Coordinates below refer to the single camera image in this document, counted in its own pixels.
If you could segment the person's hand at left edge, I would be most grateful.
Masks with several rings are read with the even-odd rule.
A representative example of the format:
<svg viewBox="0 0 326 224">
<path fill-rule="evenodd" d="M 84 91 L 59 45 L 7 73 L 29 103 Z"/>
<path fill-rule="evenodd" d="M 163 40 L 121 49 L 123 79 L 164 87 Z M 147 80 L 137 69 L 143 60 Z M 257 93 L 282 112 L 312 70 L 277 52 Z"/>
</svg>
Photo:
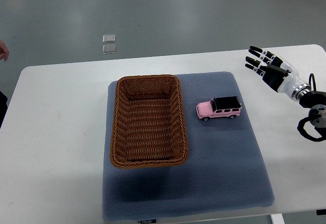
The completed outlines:
<svg viewBox="0 0 326 224">
<path fill-rule="evenodd" d="M 0 49 L 1 49 L 1 60 L 7 61 L 10 55 L 10 51 L 3 40 L 0 40 Z"/>
</svg>

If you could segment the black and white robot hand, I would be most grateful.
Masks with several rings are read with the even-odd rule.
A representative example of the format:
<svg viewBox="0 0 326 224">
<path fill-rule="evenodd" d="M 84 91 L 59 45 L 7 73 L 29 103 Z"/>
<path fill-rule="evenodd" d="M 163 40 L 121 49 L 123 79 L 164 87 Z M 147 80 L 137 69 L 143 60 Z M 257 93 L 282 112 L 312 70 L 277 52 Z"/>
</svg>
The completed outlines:
<svg viewBox="0 0 326 224">
<path fill-rule="evenodd" d="M 293 101 L 299 101 L 312 91 L 311 86 L 300 79 L 298 71 L 289 63 L 268 50 L 250 46 L 245 66 L 262 77 L 262 80 L 275 92 L 284 93 Z"/>
</svg>

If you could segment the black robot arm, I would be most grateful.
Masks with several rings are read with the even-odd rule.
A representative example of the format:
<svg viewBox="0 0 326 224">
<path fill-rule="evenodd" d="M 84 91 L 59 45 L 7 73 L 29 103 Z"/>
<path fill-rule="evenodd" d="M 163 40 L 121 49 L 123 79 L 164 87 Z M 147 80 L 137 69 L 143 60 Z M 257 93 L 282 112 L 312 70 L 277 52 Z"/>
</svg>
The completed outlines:
<svg viewBox="0 0 326 224">
<path fill-rule="evenodd" d="M 310 91 L 303 95 L 299 104 L 309 108 L 309 122 L 316 128 L 325 128 L 325 92 Z"/>
</svg>

